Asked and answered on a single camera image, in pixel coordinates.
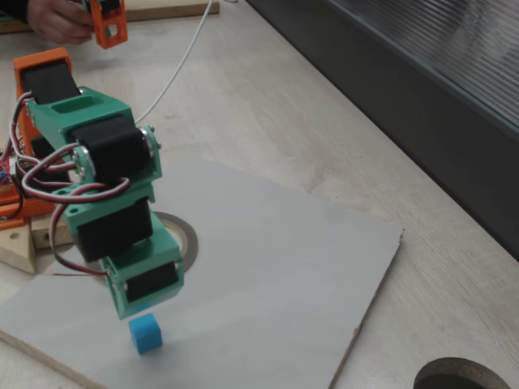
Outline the person's hand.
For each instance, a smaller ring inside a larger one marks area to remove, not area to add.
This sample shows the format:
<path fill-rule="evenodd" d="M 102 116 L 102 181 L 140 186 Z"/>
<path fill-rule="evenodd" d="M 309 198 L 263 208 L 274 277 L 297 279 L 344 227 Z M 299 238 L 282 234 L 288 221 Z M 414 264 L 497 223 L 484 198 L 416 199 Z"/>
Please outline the person's hand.
<path fill-rule="evenodd" d="M 59 45 L 81 45 L 93 35 L 92 16 L 79 4 L 65 0 L 30 0 L 28 26 Z"/>

